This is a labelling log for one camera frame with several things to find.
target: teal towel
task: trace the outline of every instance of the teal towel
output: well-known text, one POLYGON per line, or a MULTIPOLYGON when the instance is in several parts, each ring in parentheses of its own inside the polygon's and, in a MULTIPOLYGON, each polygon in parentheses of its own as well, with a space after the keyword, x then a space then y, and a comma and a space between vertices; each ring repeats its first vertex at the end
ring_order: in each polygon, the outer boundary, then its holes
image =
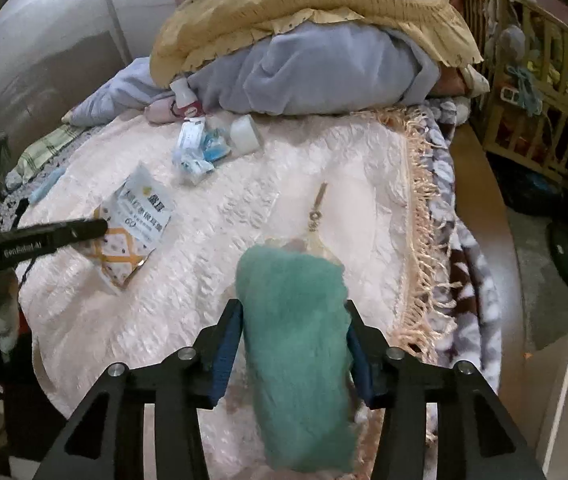
POLYGON ((352 469, 341 274, 323 258, 264 246, 238 264, 254 408, 272 468, 352 469))

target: wooden crib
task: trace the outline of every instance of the wooden crib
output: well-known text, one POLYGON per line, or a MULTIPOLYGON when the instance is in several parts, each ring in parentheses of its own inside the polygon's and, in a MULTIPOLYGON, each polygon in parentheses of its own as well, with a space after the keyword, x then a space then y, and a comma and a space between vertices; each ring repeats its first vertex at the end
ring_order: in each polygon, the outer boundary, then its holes
POLYGON ((478 70, 491 84, 472 107, 484 149, 568 186, 568 26, 530 0, 464 0, 464 19, 484 57, 478 70), (507 73, 509 53, 496 48, 509 25, 524 33, 520 66, 541 93, 541 113, 533 116, 505 100, 518 87, 507 73))

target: metal screw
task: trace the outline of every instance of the metal screw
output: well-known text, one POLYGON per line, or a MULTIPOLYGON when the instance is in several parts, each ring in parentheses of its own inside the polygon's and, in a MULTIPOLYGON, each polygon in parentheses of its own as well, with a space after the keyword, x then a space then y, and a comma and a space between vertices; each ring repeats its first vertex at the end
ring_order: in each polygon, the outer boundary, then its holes
POLYGON ((475 367, 469 361, 458 361, 456 367, 458 367, 458 370, 464 375, 470 375, 475 371, 475 367))
POLYGON ((108 367, 108 374, 111 377, 119 377, 126 371, 126 365, 123 363, 113 363, 108 367))
POLYGON ((184 346, 177 350, 177 358, 180 361, 190 361, 197 356, 197 350, 192 348, 192 346, 184 346))
POLYGON ((386 349, 386 357, 393 361, 401 361, 404 357, 404 351, 397 346, 391 346, 391 348, 386 349))

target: white bottle cap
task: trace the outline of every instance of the white bottle cap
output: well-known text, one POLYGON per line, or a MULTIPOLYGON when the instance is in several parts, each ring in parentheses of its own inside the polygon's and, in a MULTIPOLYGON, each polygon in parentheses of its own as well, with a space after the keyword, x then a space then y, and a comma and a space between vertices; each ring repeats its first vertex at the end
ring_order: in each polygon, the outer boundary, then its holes
POLYGON ((238 155, 246 155, 259 148, 259 130, 250 115, 235 119, 230 134, 233 151, 238 155))
POLYGON ((177 108, 185 108, 197 101, 195 92, 190 89, 189 82, 185 77, 179 77, 171 83, 171 90, 175 94, 175 105, 177 108))

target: yellow pillow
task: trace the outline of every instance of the yellow pillow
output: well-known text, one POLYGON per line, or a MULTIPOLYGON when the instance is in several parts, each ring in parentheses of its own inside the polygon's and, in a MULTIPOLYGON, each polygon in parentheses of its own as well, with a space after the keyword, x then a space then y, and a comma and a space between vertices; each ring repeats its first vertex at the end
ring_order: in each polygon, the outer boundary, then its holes
POLYGON ((447 66, 482 60, 468 26, 448 0, 187 0, 155 39, 151 75, 166 87, 181 72, 307 20, 397 28, 447 66))

